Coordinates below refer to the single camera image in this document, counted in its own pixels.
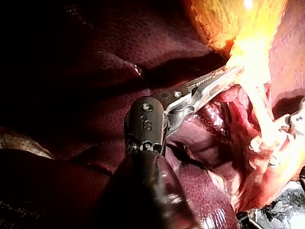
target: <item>bright light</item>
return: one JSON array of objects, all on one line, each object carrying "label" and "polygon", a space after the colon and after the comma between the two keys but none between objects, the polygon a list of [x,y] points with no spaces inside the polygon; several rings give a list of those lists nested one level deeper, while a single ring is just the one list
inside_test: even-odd
[{"label": "bright light", "polygon": [[295,215],[292,216],[289,220],[291,228],[301,229],[304,228],[304,220],[305,216],[303,215]]},{"label": "bright light", "polygon": [[244,0],[244,6],[245,6],[248,10],[252,9],[252,7],[253,7],[253,2],[252,2],[252,0]]}]

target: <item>screw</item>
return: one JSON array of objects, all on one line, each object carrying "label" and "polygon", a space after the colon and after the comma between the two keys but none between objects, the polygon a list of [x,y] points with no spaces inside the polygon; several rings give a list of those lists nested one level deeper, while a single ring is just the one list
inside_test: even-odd
[{"label": "screw", "polygon": [[146,148],[146,149],[148,149],[148,148],[150,148],[150,147],[151,147],[151,144],[149,144],[149,143],[146,143],[146,144],[145,144],[145,148]]},{"label": "screw", "polygon": [[146,112],[150,112],[153,110],[153,105],[150,103],[144,103],[142,109]]},{"label": "screw", "polygon": [[180,99],[182,97],[182,93],[181,92],[174,92],[173,95],[177,99]]}]

